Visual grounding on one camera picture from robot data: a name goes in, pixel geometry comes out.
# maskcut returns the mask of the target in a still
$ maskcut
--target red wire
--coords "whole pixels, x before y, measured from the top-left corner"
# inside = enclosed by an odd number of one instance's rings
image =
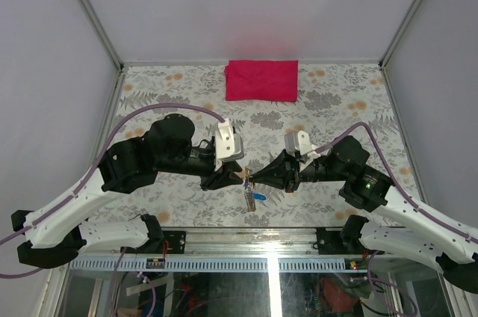
[[[167,251],[170,249],[170,242],[165,241],[164,246],[163,246],[163,261],[164,261],[164,266],[166,267],[166,256],[167,256]]]
[[[364,255],[362,256],[361,261],[362,262],[365,261],[367,259],[367,257],[368,257],[368,248],[365,249]]]

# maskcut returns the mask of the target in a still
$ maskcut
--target black cable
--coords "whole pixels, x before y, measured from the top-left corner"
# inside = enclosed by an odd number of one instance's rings
[[[391,316],[391,314],[389,313],[382,313],[382,312],[379,312],[379,311],[375,311],[373,308],[367,306],[366,304],[364,304],[363,302],[360,302],[360,304],[365,307],[367,310],[371,311],[372,313],[375,313],[376,315],[378,316],[386,316],[386,317],[389,317]]]
[[[119,282],[119,287],[121,287],[122,283],[124,282],[126,276],[129,275],[129,272],[125,272],[125,274],[121,277],[121,281]]]
[[[367,285],[368,285],[367,281],[362,281],[362,282],[357,283],[356,285],[345,285],[344,284],[344,288],[345,289],[360,289],[360,288],[365,287]]]
[[[136,216],[130,218],[128,221],[134,220],[134,219],[137,218],[138,216],[141,216],[141,214],[137,214]]]
[[[373,285],[376,287],[376,291],[378,293],[385,293],[385,290],[383,289],[383,287],[377,285],[376,282],[374,282]]]
[[[165,295],[165,296],[163,297],[163,299],[168,298],[175,290],[176,290],[176,289],[172,290],[170,293],[168,293],[167,295]]]
[[[202,139],[202,140],[199,142],[199,145],[198,145],[197,147],[198,147],[198,148],[199,148],[199,147],[201,147],[201,144],[202,144],[202,143],[204,143],[204,142],[206,142],[206,143],[207,143],[207,144],[206,144],[206,146],[208,146],[208,145],[209,145],[209,140]]]

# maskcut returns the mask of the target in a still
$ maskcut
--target pink towel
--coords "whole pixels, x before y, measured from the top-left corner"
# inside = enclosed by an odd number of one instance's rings
[[[298,61],[230,61],[226,100],[297,101]]]

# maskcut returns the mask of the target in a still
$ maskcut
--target black bracket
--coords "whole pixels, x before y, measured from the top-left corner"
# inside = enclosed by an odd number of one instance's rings
[[[467,292],[478,294],[478,253],[473,254],[474,262],[459,265],[443,252],[436,262],[443,269],[443,277],[452,285]]]
[[[163,231],[164,240],[168,241],[168,255],[183,255],[186,248],[186,231]]]
[[[163,230],[154,215],[141,215],[141,220],[148,229],[149,240],[143,246],[127,247],[126,253],[156,253],[163,248],[164,235]]]
[[[344,246],[341,238],[341,230],[327,227],[315,229],[317,242],[313,248],[318,250],[319,255],[348,255],[350,252]]]

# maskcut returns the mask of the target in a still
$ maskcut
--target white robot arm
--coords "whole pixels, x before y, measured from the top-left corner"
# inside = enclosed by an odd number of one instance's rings
[[[155,216],[103,224],[86,220],[110,202],[154,183],[158,171],[201,176],[203,190],[242,184],[235,174],[242,170],[236,162],[243,157],[242,139],[229,120],[217,124],[205,147],[192,146],[193,133],[191,120],[180,114],[167,115],[153,123],[144,136],[111,146],[76,194],[79,182],[37,211],[13,213],[13,229],[27,228],[26,242],[18,247],[19,261],[53,268],[94,250],[129,247],[132,253],[161,251],[164,237]],[[52,209],[56,211],[42,218]]]
[[[390,177],[366,164],[370,153],[352,136],[336,140],[326,156],[318,150],[306,132],[289,133],[281,154],[249,181],[286,192],[297,190],[302,182],[345,181],[339,194],[350,205],[405,227],[384,227],[352,215],[340,234],[350,252],[367,248],[393,253],[434,268],[453,285],[478,293],[478,229],[408,195],[405,198]]]

